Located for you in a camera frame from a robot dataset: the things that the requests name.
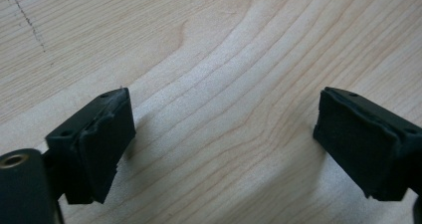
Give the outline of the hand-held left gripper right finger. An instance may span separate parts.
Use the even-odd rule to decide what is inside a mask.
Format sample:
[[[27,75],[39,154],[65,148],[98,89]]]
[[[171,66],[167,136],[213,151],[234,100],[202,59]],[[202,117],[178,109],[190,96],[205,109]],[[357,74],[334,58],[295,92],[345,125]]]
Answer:
[[[345,90],[320,92],[314,139],[367,197],[422,196],[422,128]]]

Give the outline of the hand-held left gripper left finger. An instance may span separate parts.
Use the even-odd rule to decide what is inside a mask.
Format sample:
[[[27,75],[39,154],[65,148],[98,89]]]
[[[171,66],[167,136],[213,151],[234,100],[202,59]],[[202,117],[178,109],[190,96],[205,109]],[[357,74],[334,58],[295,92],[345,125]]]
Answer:
[[[46,136],[43,157],[54,196],[70,204],[103,203],[134,137],[127,88],[93,99]]]

